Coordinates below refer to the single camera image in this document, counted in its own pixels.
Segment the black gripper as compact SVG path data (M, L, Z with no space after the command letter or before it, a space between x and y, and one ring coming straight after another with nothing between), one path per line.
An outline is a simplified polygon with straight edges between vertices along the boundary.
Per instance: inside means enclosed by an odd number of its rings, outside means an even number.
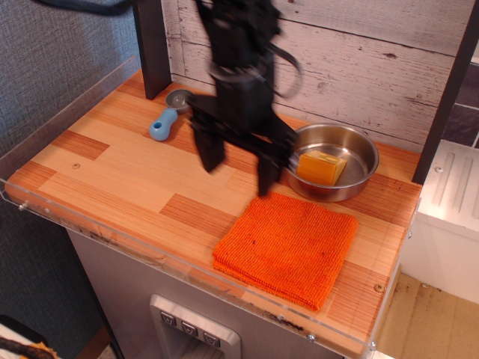
M195 145L204 170L225 159L228 142L258 157L258 195L267 196L289 166L296 133L273 110L272 82L265 78L216 79L216 95L191 95Z

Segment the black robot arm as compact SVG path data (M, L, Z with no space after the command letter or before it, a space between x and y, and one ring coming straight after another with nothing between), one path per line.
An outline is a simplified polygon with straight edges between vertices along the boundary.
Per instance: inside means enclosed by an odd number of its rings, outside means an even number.
M272 39L280 33L279 10L270 1L196 3L210 39L213 96L192 95L191 124L202 165L212 172L229 143L257 157L259 196L269 193L290 164L297 134L272 109L276 56L299 62Z

